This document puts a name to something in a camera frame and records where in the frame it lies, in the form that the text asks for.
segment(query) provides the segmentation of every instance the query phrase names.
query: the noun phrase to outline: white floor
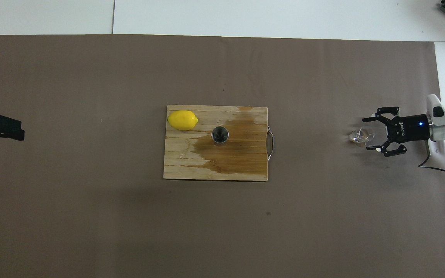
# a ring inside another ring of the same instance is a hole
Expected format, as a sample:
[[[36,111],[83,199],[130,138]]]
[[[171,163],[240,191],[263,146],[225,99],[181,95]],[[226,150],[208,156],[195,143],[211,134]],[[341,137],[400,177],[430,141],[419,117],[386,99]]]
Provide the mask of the white floor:
[[[445,105],[438,0],[0,0],[0,34],[159,34],[431,41]]]

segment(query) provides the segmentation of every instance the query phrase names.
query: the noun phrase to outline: wooden cutting board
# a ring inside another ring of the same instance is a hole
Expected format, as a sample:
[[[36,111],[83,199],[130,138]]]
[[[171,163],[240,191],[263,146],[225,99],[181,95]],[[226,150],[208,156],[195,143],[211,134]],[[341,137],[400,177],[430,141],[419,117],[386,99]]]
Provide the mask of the wooden cutting board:
[[[164,178],[184,180],[267,181],[267,107],[168,105],[190,110],[198,123],[190,131],[166,121]],[[228,129],[226,143],[216,145],[215,127]]]

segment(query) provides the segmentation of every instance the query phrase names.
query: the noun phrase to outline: water stain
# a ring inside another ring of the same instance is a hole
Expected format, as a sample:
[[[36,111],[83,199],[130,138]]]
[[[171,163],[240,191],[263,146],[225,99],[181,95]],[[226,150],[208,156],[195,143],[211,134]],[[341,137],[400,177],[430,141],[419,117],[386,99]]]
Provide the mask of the water stain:
[[[194,146],[194,153],[204,160],[202,165],[193,165],[222,174],[250,174],[267,176],[267,125],[256,124],[252,107],[240,107],[233,119],[222,124],[228,129],[226,143],[216,146],[211,131],[199,137]]]

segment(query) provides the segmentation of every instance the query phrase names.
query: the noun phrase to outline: metal handle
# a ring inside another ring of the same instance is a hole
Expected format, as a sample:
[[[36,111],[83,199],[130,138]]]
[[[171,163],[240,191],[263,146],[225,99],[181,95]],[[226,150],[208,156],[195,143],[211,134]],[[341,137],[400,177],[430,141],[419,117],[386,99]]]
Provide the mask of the metal handle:
[[[270,127],[267,125],[267,134],[270,134],[270,154],[267,155],[267,161],[270,160],[270,156],[274,152],[274,134],[270,131]]]

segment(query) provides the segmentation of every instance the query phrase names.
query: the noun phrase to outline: yellow lemon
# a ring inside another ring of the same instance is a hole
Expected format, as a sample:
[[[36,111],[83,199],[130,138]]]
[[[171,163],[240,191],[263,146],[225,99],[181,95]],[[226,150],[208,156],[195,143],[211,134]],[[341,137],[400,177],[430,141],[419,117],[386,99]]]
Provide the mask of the yellow lemon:
[[[191,130],[198,123],[198,118],[192,111],[178,110],[168,117],[169,124],[178,130]]]

